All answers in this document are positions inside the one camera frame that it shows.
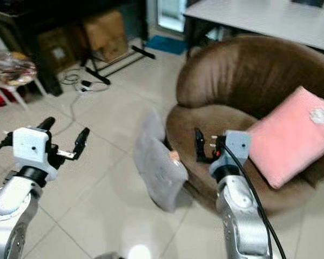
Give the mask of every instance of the tile floor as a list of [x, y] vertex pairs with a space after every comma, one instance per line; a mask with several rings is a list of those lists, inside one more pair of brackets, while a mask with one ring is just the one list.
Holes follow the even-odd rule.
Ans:
[[[149, 107], [167, 116], [184, 62], [183, 56], [152, 52], [157, 60], [143, 59], [112, 75], [108, 91], [81, 97], [74, 105], [76, 121], [53, 138], [71, 149], [78, 132], [91, 129], [81, 159], [66, 162], [57, 180], [44, 188], [24, 258], [95, 258], [111, 251], [127, 258], [140, 244], [152, 259], [226, 258], [220, 219], [186, 193], [174, 214], [162, 212], [134, 166], [132, 147], [141, 120]], [[72, 122], [70, 104], [76, 97], [65, 86], [60, 97], [30, 103], [31, 112], [18, 105], [0, 108], [0, 140], [3, 130], [36, 125], [48, 116], [57, 119], [52, 133], [58, 133]], [[11, 150], [2, 150], [0, 185], [14, 164]], [[324, 258], [324, 183], [303, 207], [271, 220], [288, 258]]]

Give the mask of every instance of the black furniture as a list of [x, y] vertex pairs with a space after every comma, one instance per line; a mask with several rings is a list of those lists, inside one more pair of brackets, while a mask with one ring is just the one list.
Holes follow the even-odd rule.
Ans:
[[[35, 1], [35, 3], [32, 1], [23, 2], [23, 5], [19, 5], [18, 8], [14, 8], [12, 10], [7, 10], [7, 8], [5, 8], [4, 6], [0, 6], [0, 24], [4, 24], [4, 26], [10, 30], [10, 32], [19, 42], [23, 52], [27, 56], [31, 57], [32, 61], [38, 68], [39, 79], [44, 87], [46, 87], [46, 91], [52, 93], [55, 96], [60, 95], [62, 93], [62, 89], [57, 78], [54, 75], [54, 72], [48, 67], [47, 62], [42, 55], [42, 51], [39, 47], [37, 35], [42, 32], [70, 24], [81, 28], [87, 44], [87, 50], [85, 51], [85, 55], [82, 58], [82, 65], [85, 65], [86, 61], [88, 59], [91, 59], [94, 70], [86, 68], [87, 72], [107, 84], [110, 84], [110, 81], [106, 78], [106, 76], [113, 74], [146, 56], [154, 58], [154, 55], [144, 51], [144, 41], [146, 41], [149, 36], [146, 22], [145, 0], [49, 0], [43, 2]], [[141, 46], [133, 46], [131, 48], [132, 51], [128, 53], [127, 56], [130, 56], [136, 52], [140, 53], [141, 55], [128, 64], [115, 69], [111, 73], [105, 76], [100, 76], [99, 72], [102, 69], [107, 68], [112, 63], [106, 65], [105, 67], [97, 67], [95, 63], [96, 58], [94, 58], [91, 54], [89, 40], [85, 34], [82, 20], [88, 16], [96, 15], [106, 10], [118, 8], [123, 5], [137, 6], [138, 12], [136, 13], [136, 15], [141, 25], [139, 33], [141, 38]]]

